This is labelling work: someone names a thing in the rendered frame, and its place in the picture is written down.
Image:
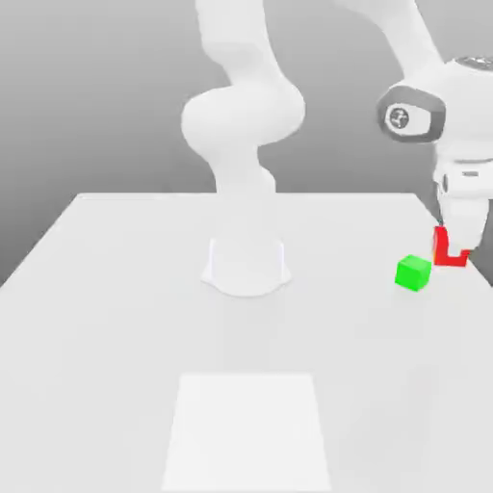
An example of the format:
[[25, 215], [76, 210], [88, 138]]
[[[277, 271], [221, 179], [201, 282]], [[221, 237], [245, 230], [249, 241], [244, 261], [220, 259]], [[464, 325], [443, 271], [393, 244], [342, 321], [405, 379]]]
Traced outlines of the small red cube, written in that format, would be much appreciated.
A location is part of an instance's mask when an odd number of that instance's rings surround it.
[[452, 256], [449, 253], [449, 245], [447, 228], [443, 225], [435, 226], [432, 247], [433, 264], [442, 267], [465, 267], [470, 251], [463, 249], [458, 255]]

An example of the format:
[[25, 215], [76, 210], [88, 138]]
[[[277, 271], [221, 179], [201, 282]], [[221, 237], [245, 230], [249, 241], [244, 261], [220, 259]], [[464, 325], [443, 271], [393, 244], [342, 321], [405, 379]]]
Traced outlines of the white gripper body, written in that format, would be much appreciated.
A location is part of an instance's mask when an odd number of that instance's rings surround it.
[[448, 197], [493, 199], [493, 158], [438, 157], [432, 177], [439, 201]]

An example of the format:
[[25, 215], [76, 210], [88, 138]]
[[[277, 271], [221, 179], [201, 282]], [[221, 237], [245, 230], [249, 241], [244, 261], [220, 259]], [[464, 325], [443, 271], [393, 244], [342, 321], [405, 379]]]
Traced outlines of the small green cube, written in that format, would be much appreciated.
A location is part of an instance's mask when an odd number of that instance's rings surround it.
[[410, 254], [398, 262], [395, 283], [418, 292], [428, 284], [430, 272], [429, 260]]

